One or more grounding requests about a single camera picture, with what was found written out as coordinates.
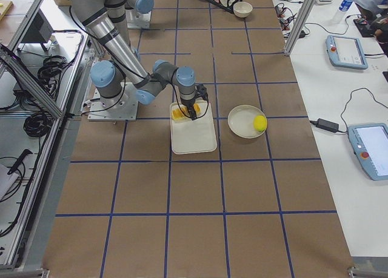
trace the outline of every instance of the black power brick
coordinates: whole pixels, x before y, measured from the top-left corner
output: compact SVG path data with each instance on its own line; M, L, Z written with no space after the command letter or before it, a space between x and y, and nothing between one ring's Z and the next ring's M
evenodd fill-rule
M337 133L338 128L340 127L335 122L329 122L325 119L317 119L316 121L310 121L311 124L322 130L331 131L332 133Z

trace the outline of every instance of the white table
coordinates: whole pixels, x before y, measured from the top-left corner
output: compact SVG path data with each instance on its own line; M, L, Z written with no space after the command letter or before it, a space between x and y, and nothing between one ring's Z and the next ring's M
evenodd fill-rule
M316 22L331 32L341 33L346 25L331 23L342 0L314 5L307 22ZM297 12L300 4L285 2ZM353 4L347 15L359 13ZM362 38L349 18L345 36L357 37L366 54L382 53L374 38ZM321 27L307 25L311 34L299 39L290 57L310 120L318 118L345 126L340 118L350 92L360 87L371 90L378 101L388 105L388 83L382 72L388 70L386 56L367 58L367 70L336 68L326 53L327 35ZM344 114L348 125L369 122L388 124L388 110L376 104L365 91L357 91ZM374 182L363 172L347 136L313 128L314 137L332 190L350 254L353 257L388 257L388 181Z

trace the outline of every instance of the white tray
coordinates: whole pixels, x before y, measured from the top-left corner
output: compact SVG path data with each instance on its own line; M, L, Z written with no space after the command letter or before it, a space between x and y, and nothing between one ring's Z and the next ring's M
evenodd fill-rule
M201 108L201 114L203 114L206 111L207 102L197 101L197 104ZM175 154L191 154L211 152L217 149L211 104L209 104L205 116L195 121L188 118L174 121L171 114L177 108L176 102L170 105L172 151Z

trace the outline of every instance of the yellow lemon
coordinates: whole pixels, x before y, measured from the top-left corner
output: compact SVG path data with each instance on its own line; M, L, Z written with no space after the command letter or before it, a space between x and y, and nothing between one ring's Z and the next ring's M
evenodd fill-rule
M267 128L267 119L265 116L256 116L253 120L253 127L256 131L265 131Z

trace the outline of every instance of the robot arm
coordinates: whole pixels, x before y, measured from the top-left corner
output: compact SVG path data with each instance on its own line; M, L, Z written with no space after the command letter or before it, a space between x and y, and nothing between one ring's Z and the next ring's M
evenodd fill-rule
M176 85L190 118L196 119L193 104L199 97L207 99L206 89L195 85L194 71L190 67L178 68L166 61L157 61L152 75L144 69L130 46L124 8L129 2L140 9L144 1L72 0L78 19L107 49L116 64L114 67L109 61L101 61L92 67L90 76L101 97L114 99L121 95L124 78L121 72L124 72L137 89L136 98L142 104L151 103L167 84Z

